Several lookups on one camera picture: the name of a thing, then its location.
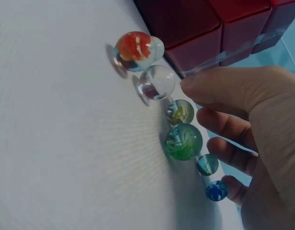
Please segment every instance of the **green marble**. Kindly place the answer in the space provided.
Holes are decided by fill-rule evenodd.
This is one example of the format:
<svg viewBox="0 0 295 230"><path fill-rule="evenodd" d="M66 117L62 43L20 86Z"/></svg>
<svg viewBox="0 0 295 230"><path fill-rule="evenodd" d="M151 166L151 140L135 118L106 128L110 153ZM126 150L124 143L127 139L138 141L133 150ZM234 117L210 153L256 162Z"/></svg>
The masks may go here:
<svg viewBox="0 0 295 230"><path fill-rule="evenodd" d="M176 100L167 109L167 119L172 125L190 123L194 118L194 109L186 100Z"/></svg>
<svg viewBox="0 0 295 230"><path fill-rule="evenodd" d="M190 124L173 126L165 139L166 153L180 161L195 158L202 146L203 138L200 131Z"/></svg>
<svg viewBox="0 0 295 230"><path fill-rule="evenodd" d="M203 176L210 176L218 170L219 161L215 155L206 154L199 158L196 168Z"/></svg>

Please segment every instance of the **small blue marble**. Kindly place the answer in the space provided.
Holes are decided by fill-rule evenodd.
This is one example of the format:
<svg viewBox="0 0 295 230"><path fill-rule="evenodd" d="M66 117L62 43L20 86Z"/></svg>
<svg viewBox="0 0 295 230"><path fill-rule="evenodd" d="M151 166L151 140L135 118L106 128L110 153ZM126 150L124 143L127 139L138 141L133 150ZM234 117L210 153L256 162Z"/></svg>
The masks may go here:
<svg viewBox="0 0 295 230"><path fill-rule="evenodd" d="M222 181L213 181L206 188L206 195L212 201L221 201L228 194L228 187Z"/></svg>

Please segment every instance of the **hand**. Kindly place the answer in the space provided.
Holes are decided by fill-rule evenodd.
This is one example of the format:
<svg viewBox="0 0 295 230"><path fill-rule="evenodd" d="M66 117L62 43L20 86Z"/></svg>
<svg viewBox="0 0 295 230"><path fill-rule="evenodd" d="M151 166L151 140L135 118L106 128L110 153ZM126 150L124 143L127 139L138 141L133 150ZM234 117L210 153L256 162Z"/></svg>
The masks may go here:
<svg viewBox="0 0 295 230"><path fill-rule="evenodd" d="M197 113L202 126L253 150L222 138L207 143L210 153L252 176L248 188L222 178L245 229L294 230L295 75L276 66L219 67L185 78L181 87L204 107Z"/></svg>

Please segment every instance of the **clear marble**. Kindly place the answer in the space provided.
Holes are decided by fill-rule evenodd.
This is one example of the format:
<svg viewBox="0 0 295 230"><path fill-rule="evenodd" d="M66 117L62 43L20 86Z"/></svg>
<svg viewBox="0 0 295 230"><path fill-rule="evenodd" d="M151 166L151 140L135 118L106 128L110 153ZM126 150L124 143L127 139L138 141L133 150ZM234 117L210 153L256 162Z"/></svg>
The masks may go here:
<svg viewBox="0 0 295 230"><path fill-rule="evenodd" d="M123 35L114 51L119 66L128 71L139 72L161 59L165 47L159 38L134 31Z"/></svg>
<svg viewBox="0 0 295 230"><path fill-rule="evenodd" d="M199 158L196 168L203 176L211 176L219 168L218 158L213 154L206 154Z"/></svg>
<svg viewBox="0 0 295 230"><path fill-rule="evenodd" d="M203 138L200 131L190 124L178 124L165 139L166 153L180 161L195 158L201 151Z"/></svg>
<svg viewBox="0 0 295 230"><path fill-rule="evenodd" d="M221 201L228 194L228 187L222 181L213 181L206 188L206 195L212 201Z"/></svg>
<svg viewBox="0 0 295 230"><path fill-rule="evenodd" d="M159 101L169 97L174 87L173 71L162 65L148 67L139 78L139 92L152 100Z"/></svg>
<svg viewBox="0 0 295 230"><path fill-rule="evenodd" d="M167 109L167 119L172 125L191 123L194 118L194 109L186 100L176 100Z"/></svg>

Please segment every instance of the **red box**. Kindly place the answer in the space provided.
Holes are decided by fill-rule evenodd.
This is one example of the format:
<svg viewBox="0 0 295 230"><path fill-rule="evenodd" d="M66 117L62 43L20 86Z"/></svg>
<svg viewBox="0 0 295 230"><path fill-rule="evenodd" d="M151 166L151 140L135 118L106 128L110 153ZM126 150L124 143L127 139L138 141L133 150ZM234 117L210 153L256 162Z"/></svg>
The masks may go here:
<svg viewBox="0 0 295 230"><path fill-rule="evenodd" d="M271 12L268 0L206 1L223 24L221 52L225 51L227 59L220 62L220 66L247 58Z"/></svg>
<svg viewBox="0 0 295 230"><path fill-rule="evenodd" d="M151 35L163 41L165 57L180 77L193 75L202 63L207 68L219 65L221 24L204 0L134 2Z"/></svg>
<svg viewBox="0 0 295 230"><path fill-rule="evenodd" d="M295 0L270 0L272 12L252 53L270 48L281 39L295 18Z"/></svg>

